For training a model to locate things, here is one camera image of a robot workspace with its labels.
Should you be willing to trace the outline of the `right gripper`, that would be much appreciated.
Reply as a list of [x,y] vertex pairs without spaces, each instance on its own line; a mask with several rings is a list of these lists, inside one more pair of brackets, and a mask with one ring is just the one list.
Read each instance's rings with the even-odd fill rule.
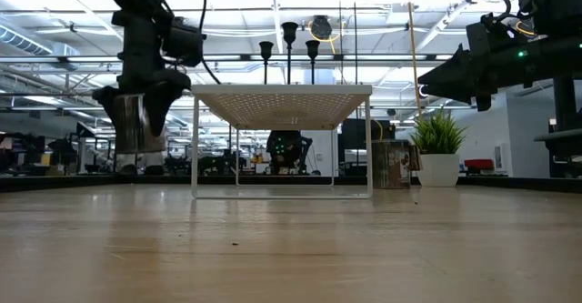
[[[478,112],[485,112],[492,104],[491,86],[487,74],[490,57],[493,53],[512,44],[491,45],[487,40],[487,30],[484,25],[474,23],[467,26],[467,39],[470,49],[471,67],[470,79]],[[420,76],[417,81],[423,86],[422,92],[427,95],[453,99],[459,102],[469,102],[469,51],[459,46],[456,52],[445,63]]]

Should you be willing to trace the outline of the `black background screen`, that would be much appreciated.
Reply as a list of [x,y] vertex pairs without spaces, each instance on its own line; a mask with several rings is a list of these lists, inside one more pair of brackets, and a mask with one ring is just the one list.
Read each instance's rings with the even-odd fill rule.
[[[387,120],[370,120],[371,140],[388,140],[396,137],[396,126]],[[348,118],[341,125],[344,149],[366,150],[366,120]]]

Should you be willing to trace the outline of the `red storage box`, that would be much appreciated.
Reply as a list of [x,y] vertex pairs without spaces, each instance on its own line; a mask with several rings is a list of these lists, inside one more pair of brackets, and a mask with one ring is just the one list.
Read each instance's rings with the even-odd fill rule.
[[491,159],[467,159],[465,167],[468,173],[480,174],[482,171],[494,171],[495,164]]

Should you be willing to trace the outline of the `black computer monitor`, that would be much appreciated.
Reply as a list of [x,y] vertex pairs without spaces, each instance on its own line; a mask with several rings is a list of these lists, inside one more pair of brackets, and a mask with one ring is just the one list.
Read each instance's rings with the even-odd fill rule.
[[557,130],[578,128],[578,113],[574,78],[572,75],[553,79]]

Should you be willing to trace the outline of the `black candlestick holder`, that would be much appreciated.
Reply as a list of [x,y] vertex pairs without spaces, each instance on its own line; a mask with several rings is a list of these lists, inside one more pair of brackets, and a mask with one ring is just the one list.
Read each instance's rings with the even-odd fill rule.
[[260,55],[263,59],[264,65],[264,84],[268,83],[268,65],[269,60],[272,57],[274,43],[270,41],[262,41],[259,43]]
[[316,64],[316,58],[318,56],[319,45],[320,45],[320,42],[318,40],[306,41],[307,56],[310,59],[310,65],[311,65],[310,75],[311,75],[311,84],[312,85],[316,82],[315,64]]
[[291,84],[291,64],[292,64],[292,44],[296,41],[296,30],[298,24],[295,22],[284,22],[282,25],[283,40],[286,42],[286,83]]

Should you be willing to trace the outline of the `silver glass candle jar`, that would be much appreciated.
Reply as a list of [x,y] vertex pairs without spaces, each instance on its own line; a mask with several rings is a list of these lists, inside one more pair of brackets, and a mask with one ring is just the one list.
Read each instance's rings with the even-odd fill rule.
[[117,96],[111,120],[115,127],[117,154],[155,153],[166,148],[165,133],[159,136],[153,133],[144,95]]
[[372,142],[374,189],[409,189],[411,174],[419,169],[418,149],[405,139]]

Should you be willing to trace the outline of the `white perforated metal shelf riser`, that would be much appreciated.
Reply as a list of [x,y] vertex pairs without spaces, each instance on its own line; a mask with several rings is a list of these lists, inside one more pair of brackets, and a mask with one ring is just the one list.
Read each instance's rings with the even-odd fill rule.
[[368,199],[373,196],[370,85],[194,85],[191,156],[191,196],[209,199],[198,191],[198,143],[200,106],[242,130],[336,130],[359,108],[365,110],[366,192],[352,196],[332,195],[335,200]]

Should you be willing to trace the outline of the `black aluminium table frame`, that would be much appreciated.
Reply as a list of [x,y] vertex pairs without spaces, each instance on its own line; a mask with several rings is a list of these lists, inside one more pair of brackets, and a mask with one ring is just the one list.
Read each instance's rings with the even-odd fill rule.
[[[298,186],[363,186],[364,177],[274,177],[251,176],[239,179],[242,185]],[[68,187],[91,187],[128,184],[188,185],[188,176],[66,176],[66,177],[0,177],[0,193],[47,190]],[[460,186],[503,187],[582,194],[582,179],[523,177],[460,177]]]

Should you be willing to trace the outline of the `grey side desk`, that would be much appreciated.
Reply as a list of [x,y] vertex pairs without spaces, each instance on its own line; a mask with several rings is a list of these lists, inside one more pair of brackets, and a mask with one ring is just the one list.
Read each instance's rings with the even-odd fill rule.
[[551,177],[582,177],[582,128],[537,136],[535,141],[543,142],[549,152]]

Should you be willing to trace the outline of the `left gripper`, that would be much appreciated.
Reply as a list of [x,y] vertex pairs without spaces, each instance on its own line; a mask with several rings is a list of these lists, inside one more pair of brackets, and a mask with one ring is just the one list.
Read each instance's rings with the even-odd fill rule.
[[92,98],[107,113],[113,126],[114,100],[119,95],[144,94],[145,116],[152,136],[161,136],[170,106],[191,88],[191,81],[179,71],[166,68],[161,56],[162,39],[155,23],[127,11],[114,12],[112,24],[123,27],[123,50],[117,57],[123,62],[117,77],[118,88],[105,86],[92,92]]

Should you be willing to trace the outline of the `green plant in white pot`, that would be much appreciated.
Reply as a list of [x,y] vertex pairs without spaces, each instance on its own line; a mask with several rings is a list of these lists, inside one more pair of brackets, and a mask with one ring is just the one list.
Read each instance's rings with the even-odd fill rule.
[[458,126],[446,111],[419,118],[412,142],[418,149],[417,176],[423,187],[454,187],[460,171],[457,151],[466,138],[466,128]]

